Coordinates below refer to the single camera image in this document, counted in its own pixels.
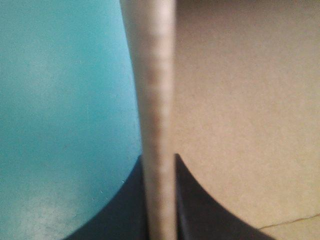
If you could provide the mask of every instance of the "tan background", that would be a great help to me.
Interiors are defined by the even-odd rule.
[[[176,152],[257,228],[318,215],[320,1],[180,0],[177,16]]]

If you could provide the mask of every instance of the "teal surface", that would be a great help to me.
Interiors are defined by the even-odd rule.
[[[0,0],[0,239],[59,240],[141,153],[118,0]]]

